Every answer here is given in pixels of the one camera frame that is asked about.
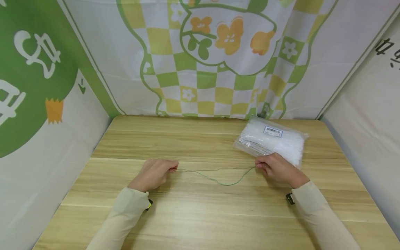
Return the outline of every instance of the barcode label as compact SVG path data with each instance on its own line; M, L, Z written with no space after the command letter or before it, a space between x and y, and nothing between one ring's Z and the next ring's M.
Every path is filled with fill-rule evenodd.
M276 136L276 137L281 138L282 134L283 134L283 131L279 130L279 129L276 129L276 128L273 128L273 127L265 126L264 134L269 134L270 136Z

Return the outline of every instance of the green leaf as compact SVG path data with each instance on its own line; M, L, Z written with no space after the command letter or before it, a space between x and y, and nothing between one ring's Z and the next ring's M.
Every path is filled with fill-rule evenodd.
M250 0L248 12L260 13L267 7L268 0Z
M196 38L191 37L191 38L189 39L189 42L188 42L188 50L193 51L193 50L196 49L196 47L197 47Z
M199 46L198 54L199 54L199 57L203 60L207 60L210 55L208 53L208 49L201 45Z
M208 48L212 45L212 41L209 38L205 38L203 40L200 41L200 46L203 46L205 48Z

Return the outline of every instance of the beige sleeve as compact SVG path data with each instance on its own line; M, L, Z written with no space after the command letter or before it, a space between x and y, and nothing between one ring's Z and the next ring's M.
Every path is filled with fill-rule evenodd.
M148 192L124 188L87 250L120 250L126 236L150 205Z
M301 216L311 228L322 250L360 249L312 181L293 189L292 193Z

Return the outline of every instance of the wood grain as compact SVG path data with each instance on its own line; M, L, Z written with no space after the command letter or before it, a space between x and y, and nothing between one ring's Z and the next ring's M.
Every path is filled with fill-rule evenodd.
M316 183L362 249L400 244L347 162L327 127L316 120L277 120L310 135L302 170ZM118 116L35 246L85 249L122 188L149 158L180 161L223 183L237 181L254 158L232 148L246 121ZM255 169L235 186L195 172L175 173L152 191L122 249L318 249L285 201L290 189L267 182Z

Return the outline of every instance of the person's left hand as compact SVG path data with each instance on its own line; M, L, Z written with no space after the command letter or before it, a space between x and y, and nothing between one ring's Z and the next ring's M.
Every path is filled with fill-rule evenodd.
M128 188L147 192L158 188L167 181L167 175L178 169L176 160L147 160L139 174L129 183Z

